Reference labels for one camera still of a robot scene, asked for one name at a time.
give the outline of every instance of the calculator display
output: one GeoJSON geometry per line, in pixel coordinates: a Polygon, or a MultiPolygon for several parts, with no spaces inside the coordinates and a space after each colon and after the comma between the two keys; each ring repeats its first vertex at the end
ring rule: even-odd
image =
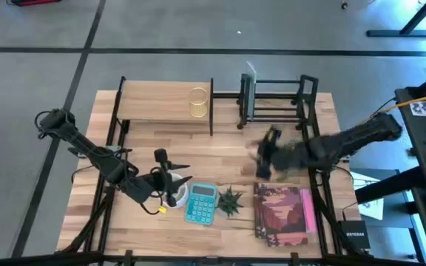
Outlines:
{"type": "Polygon", "coordinates": [[[206,196],[214,196],[213,188],[205,188],[199,185],[195,185],[192,189],[192,192],[196,194],[206,195],[206,196]]]}

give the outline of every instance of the black desk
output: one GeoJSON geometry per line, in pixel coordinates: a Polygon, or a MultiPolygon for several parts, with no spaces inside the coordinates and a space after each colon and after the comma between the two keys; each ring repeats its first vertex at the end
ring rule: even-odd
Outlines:
{"type": "MultiPolygon", "coordinates": [[[[397,89],[396,99],[398,103],[413,100],[407,89],[397,89]]],[[[356,199],[358,203],[364,203],[411,189],[416,203],[416,211],[420,214],[426,234],[426,117],[412,115],[410,106],[400,108],[400,112],[404,118],[419,166],[356,190],[356,199]]]]}

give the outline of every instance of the black metal frame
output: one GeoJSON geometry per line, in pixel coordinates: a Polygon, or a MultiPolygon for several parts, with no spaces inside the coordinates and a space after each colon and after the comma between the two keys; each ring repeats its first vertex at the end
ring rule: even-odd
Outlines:
{"type": "MultiPolygon", "coordinates": [[[[106,138],[106,144],[112,145],[116,125],[120,125],[118,145],[123,146],[126,139],[126,135],[129,131],[129,120],[119,121],[117,118],[118,107],[121,101],[121,95],[123,92],[123,84],[125,77],[121,78],[121,82],[116,93],[115,105],[109,124],[109,131],[106,138]]],[[[213,93],[211,95],[211,101],[214,98],[232,98],[241,99],[244,96],[244,92],[238,93],[213,93]]],[[[282,98],[290,100],[298,100],[302,96],[297,94],[256,94],[256,98],[282,98]]],[[[309,101],[313,110],[310,110],[306,123],[301,121],[297,126],[297,130],[301,130],[303,140],[309,140],[310,136],[308,133],[308,127],[311,126],[314,136],[320,135],[317,118],[314,115],[314,99],[309,101]]],[[[297,104],[297,113],[304,114],[303,105],[297,104]]],[[[210,106],[210,118],[212,118],[212,105],[210,106]]],[[[388,259],[375,259],[371,256],[364,254],[357,250],[354,245],[348,241],[345,234],[338,225],[334,214],[333,200],[331,196],[331,189],[329,184],[330,173],[321,172],[322,188],[325,195],[325,201],[320,196],[317,185],[317,172],[309,168],[308,175],[311,184],[311,196],[314,203],[314,213],[317,223],[317,234],[319,238],[319,247],[322,254],[321,259],[308,259],[299,258],[297,253],[291,253],[288,258],[246,258],[246,257],[217,257],[217,256],[136,256],[132,250],[126,250],[124,256],[108,256],[104,255],[106,247],[107,234],[109,229],[109,221],[111,217],[112,204],[115,198],[115,189],[113,187],[104,186],[104,178],[98,176],[98,184],[95,190],[95,197],[92,206],[92,216],[90,217],[87,224],[84,226],[80,234],[75,238],[74,242],[66,249],[56,252],[51,255],[43,256],[31,256],[23,258],[11,258],[11,259],[0,259],[0,265],[80,265],[89,263],[98,263],[102,265],[104,262],[121,262],[124,265],[134,265],[136,262],[197,262],[203,264],[221,264],[224,262],[236,262],[236,263],[287,263],[290,266],[299,266],[300,264],[318,264],[318,265],[425,265],[422,263],[411,263],[411,262],[400,262],[388,259]],[[105,193],[105,197],[101,200],[102,193],[105,193]],[[97,251],[91,251],[92,238],[95,232],[95,224],[101,216],[101,212],[104,212],[104,218],[101,226],[100,238],[98,242],[97,251]],[[328,252],[328,246],[326,243],[325,228],[323,226],[323,219],[325,217],[331,227],[331,235],[333,238],[334,252],[335,254],[328,252]],[[77,252],[79,245],[85,241],[84,251],[77,252]],[[342,248],[346,249],[348,255],[342,255],[342,248]]]]}
{"type": "Polygon", "coordinates": [[[401,30],[368,30],[367,37],[426,37],[426,30],[414,30],[426,16],[426,3],[401,30]]]}
{"type": "Polygon", "coordinates": [[[300,130],[302,124],[311,125],[311,121],[315,118],[315,100],[317,99],[318,79],[301,75],[296,80],[257,80],[256,83],[282,83],[282,84],[299,84],[297,93],[279,94],[279,93],[255,93],[254,98],[261,99],[290,99],[291,106],[295,107],[255,107],[254,103],[249,103],[250,84],[252,77],[247,74],[241,75],[240,94],[236,103],[239,105],[240,122],[237,124],[238,129],[242,129],[247,123],[298,123],[297,130],[300,130]],[[305,82],[312,82],[311,93],[304,93],[305,82]],[[305,115],[303,108],[304,101],[308,104],[308,115],[305,115]],[[253,114],[248,115],[249,105],[253,104],[253,114]],[[295,115],[256,115],[255,111],[295,111],[295,115]]]}

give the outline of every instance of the yellow cable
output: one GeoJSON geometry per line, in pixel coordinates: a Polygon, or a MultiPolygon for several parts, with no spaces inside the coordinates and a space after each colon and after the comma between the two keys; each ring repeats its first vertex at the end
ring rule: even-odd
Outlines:
{"type": "Polygon", "coordinates": [[[422,97],[422,98],[415,99],[415,100],[408,100],[408,101],[406,101],[404,103],[396,104],[396,105],[391,106],[389,108],[383,109],[383,110],[381,110],[379,112],[389,112],[390,110],[395,109],[397,107],[407,106],[407,105],[409,105],[411,103],[415,103],[415,102],[419,102],[419,101],[426,101],[426,96],[422,97]]]}

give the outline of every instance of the wooden table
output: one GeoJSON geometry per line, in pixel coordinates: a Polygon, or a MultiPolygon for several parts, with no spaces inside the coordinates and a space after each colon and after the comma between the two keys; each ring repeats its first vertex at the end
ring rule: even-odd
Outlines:
{"type": "MultiPolygon", "coordinates": [[[[89,119],[87,137],[103,146],[115,100],[114,91],[98,91],[89,119]]],[[[254,163],[249,159],[245,144],[260,139],[270,124],[252,123],[243,130],[236,125],[239,120],[238,106],[234,99],[214,100],[214,135],[209,135],[207,124],[160,123],[132,121],[125,147],[133,149],[129,161],[140,173],[156,166],[153,151],[165,148],[169,159],[192,167],[175,171],[181,175],[193,175],[192,182],[216,185],[225,191],[230,185],[233,191],[242,192],[239,203],[244,206],[240,214],[231,218],[215,214],[212,226],[185,222],[185,207],[169,209],[166,214],[150,216],[125,194],[116,192],[112,209],[105,254],[124,255],[133,250],[136,256],[234,256],[234,257],[290,257],[297,252],[300,258],[320,258],[320,244],[316,233],[308,234],[308,244],[290,248],[267,248],[267,244],[254,237],[254,212],[252,183],[254,163]]],[[[257,106],[283,105],[284,100],[257,100],[257,106]]],[[[321,134],[339,131],[337,114],[330,93],[319,93],[316,102],[317,120],[321,134]]],[[[282,141],[301,138],[294,124],[282,125],[282,141]]],[[[78,168],[88,166],[80,160],[78,168]]],[[[62,225],[58,249],[66,247],[89,219],[93,195],[98,180],[98,171],[90,168],[75,176],[70,201],[62,225]]],[[[309,188],[308,172],[300,172],[290,183],[309,188]]],[[[341,219],[341,210],[354,202],[351,178],[342,170],[331,173],[331,191],[335,213],[341,219]]],[[[149,199],[146,207],[158,208],[158,199],[149,199]]],[[[346,209],[348,219],[360,219],[356,205],[346,209]]],[[[325,223],[328,251],[333,252],[331,231],[325,223]]],[[[94,241],[99,239],[100,226],[95,231],[94,241]]]]}

